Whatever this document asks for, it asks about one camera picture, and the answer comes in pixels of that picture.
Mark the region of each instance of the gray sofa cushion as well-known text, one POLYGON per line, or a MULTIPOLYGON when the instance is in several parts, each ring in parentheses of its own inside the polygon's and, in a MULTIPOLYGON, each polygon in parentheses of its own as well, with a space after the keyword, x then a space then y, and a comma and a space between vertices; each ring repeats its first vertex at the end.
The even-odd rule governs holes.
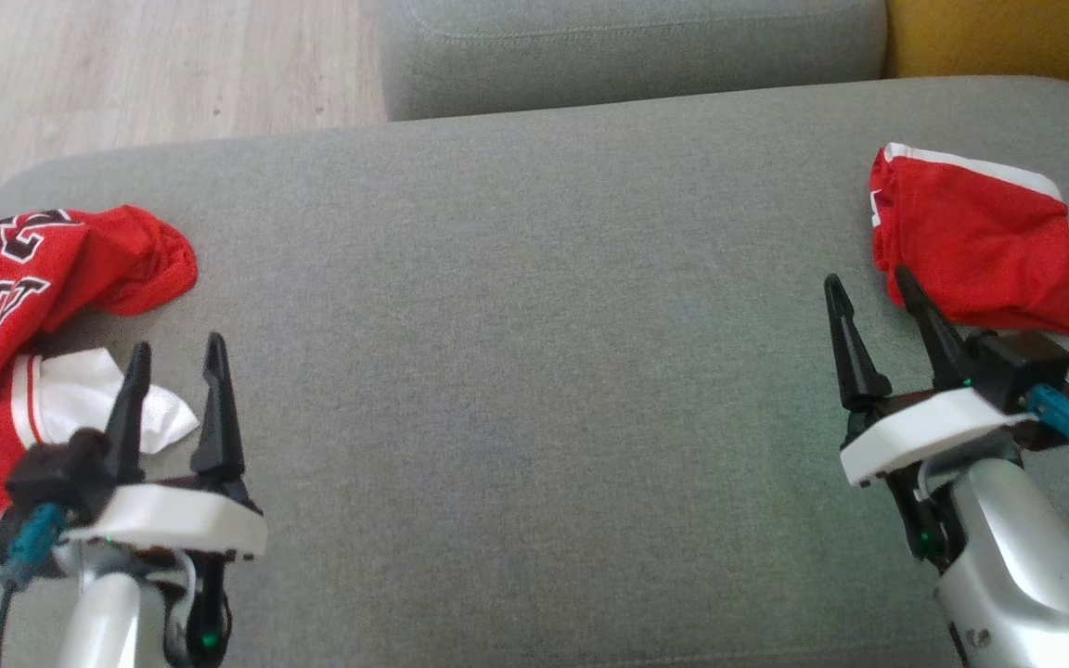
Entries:
POLYGON ((874 79, 885 1, 385 0, 391 120, 874 79))
MULTIPOLYGON (((958 79, 103 153, 21 174, 0 216, 135 202, 199 252, 183 299, 44 347, 150 340, 200 407, 229 338, 272 535, 229 576, 229 665, 941 668, 932 568, 837 457, 827 271, 896 387, 930 380, 870 263, 889 140, 1069 201, 1069 84, 958 79)), ((1069 452, 1028 468, 1069 519, 1069 452)), ((7 665, 74 595, 18 596, 7 665)))

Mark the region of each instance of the red cloth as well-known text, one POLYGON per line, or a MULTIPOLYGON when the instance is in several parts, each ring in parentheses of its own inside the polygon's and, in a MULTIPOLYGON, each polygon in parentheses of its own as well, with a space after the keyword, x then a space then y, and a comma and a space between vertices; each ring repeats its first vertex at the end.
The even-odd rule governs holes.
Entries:
POLYGON ((27 342, 83 307, 142 313, 195 283, 187 239, 139 207, 0 220, 0 512, 9 503, 5 478, 43 434, 33 388, 38 358, 18 355, 27 342))
POLYGON ((1051 180, 888 144, 868 189, 873 259, 896 305, 904 264, 955 322, 1069 335, 1068 211, 1051 180))

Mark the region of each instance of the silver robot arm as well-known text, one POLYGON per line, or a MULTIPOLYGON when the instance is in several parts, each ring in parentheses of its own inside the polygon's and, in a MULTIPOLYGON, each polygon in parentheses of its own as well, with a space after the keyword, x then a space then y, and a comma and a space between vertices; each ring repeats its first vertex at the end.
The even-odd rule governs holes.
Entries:
POLYGON ((904 267, 933 388, 890 397, 840 280, 824 283, 850 483, 883 482, 967 668, 1069 668, 1069 529, 1022 469, 1069 444, 1069 354, 1040 333, 963 341, 904 267))
POLYGON ((62 668, 214 668, 232 618, 224 570, 262 557, 267 527, 243 473, 224 340, 213 333, 192 475, 144 482, 139 421, 151 351, 136 346, 105 432, 81 429, 38 444, 5 483, 0 518, 0 664, 11 597, 35 576, 78 580, 81 596, 57 664, 62 668))
POLYGON ((1069 668, 1069 529, 1022 467, 977 461, 949 483, 962 554, 934 601, 971 668, 1069 668))

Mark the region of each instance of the white stripe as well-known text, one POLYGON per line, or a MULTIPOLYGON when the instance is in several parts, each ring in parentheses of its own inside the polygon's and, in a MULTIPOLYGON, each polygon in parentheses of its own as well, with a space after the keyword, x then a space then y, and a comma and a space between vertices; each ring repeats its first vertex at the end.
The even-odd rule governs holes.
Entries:
POLYGON ((951 153, 913 149, 907 146, 907 144, 896 143, 896 141, 885 146, 885 161, 890 161, 894 158, 913 158, 924 160, 926 164, 958 166, 959 168, 982 173, 985 176, 991 176, 1005 183, 1012 183, 1013 186, 1025 187, 1025 189, 1034 190, 1035 193, 1042 193, 1059 202, 1062 201, 1062 193, 1058 191, 1058 187, 1055 186, 1055 182, 1042 176, 1040 173, 1014 168, 1013 166, 989 164, 988 160, 973 160, 971 158, 954 156, 951 153))
POLYGON ((25 449, 38 440, 38 434, 32 431, 31 421, 27 419, 27 407, 31 405, 31 398, 27 397, 27 370, 31 360, 27 355, 17 356, 11 375, 11 422, 16 428, 18 445, 25 449))
POLYGON ((877 195, 880 190, 869 190, 868 191, 868 203, 873 207, 873 228, 880 228, 882 226, 882 213, 877 211, 877 195))
POLYGON ((52 440, 47 435, 47 428, 44 426, 44 411, 41 410, 41 402, 38 401, 41 397, 38 395, 38 388, 41 384, 38 383, 38 363, 42 361, 41 356, 33 355, 30 360, 27 360, 31 369, 31 385, 29 389, 31 390, 31 415, 35 418, 35 429, 38 429, 37 434, 35 434, 35 439, 42 444, 51 444, 52 440))

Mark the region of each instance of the blue connector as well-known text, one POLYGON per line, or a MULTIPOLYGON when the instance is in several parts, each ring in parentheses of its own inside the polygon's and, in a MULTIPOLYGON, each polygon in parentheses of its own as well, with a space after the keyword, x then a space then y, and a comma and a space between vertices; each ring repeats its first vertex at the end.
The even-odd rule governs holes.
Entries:
POLYGON ((0 585, 16 591, 26 589, 44 570, 56 541, 67 528, 67 517, 59 504, 46 502, 35 508, 7 548, 7 561, 0 568, 0 585))
POLYGON ((1025 394, 1025 410, 1069 440, 1069 399, 1050 385, 1037 384, 1025 394))

